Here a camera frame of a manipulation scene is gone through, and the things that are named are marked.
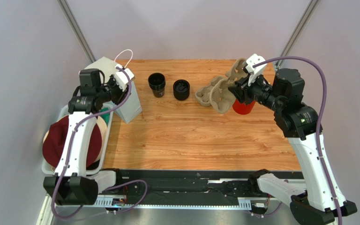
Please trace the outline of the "white paper bag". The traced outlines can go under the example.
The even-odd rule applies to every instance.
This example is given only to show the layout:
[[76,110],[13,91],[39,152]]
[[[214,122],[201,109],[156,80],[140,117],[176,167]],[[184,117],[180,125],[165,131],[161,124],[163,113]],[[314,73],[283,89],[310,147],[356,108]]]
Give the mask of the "white paper bag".
[[[113,74],[117,71],[115,68],[116,64],[121,64],[124,68],[129,68],[128,65],[133,58],[133,51],[130,49],[126,49],[120,52],[120,54],[123,54],[126,51],[129,51],[131,53],[130,59],[128,59],[126,63],[117,62],[117,57],[115,57],[115,59],[113,60],[107,57],[102,57],[95,62],[89,64],[86,68],[101,70],[104,73],[100,76],[101,81],[107,84],[110,76],[113,76]],[[130,123],[139,113],[142,112],[141,103],[137,94],[134,80],[129,84],[131,84],[130,96],[121,107],[114,111],[115,114],[118,115],[127,124]]]

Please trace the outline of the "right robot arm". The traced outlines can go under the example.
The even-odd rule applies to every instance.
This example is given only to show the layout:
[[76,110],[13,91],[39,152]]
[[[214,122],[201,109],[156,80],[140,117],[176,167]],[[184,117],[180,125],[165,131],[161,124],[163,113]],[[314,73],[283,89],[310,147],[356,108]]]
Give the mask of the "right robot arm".
[[298,188],[261,169],[248,178],[250,193],[277,198],[301,225],[334,224],[356,213],[356,204],[336,185],[326,159],[318,113],[302,101],[305,81],[298,70],[277,71],[272,84],[263,75],[254,76],[246,69],[243,72],[229,91],[243,105],[256,102],[274,112],[275,123],[292,146],[306,184],[305,189]]

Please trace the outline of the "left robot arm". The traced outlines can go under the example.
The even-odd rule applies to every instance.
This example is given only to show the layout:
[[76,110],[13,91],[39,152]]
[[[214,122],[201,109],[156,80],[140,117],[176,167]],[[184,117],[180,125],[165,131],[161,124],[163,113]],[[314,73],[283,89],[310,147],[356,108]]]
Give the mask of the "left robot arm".
[[86,161],[103,104],[112,101],[119,108],[131,94],[132,79],[128,72],[120,65],[116,69],[107,83],[101,82],[105,74],[100,69],[83,69],[79,73],[80,85],[68,103],[69,124],[63,153],[54,175],[46,177],[43,183],[53,205],[93,205],[98,194],[115,185],[113,170],[87,176]]

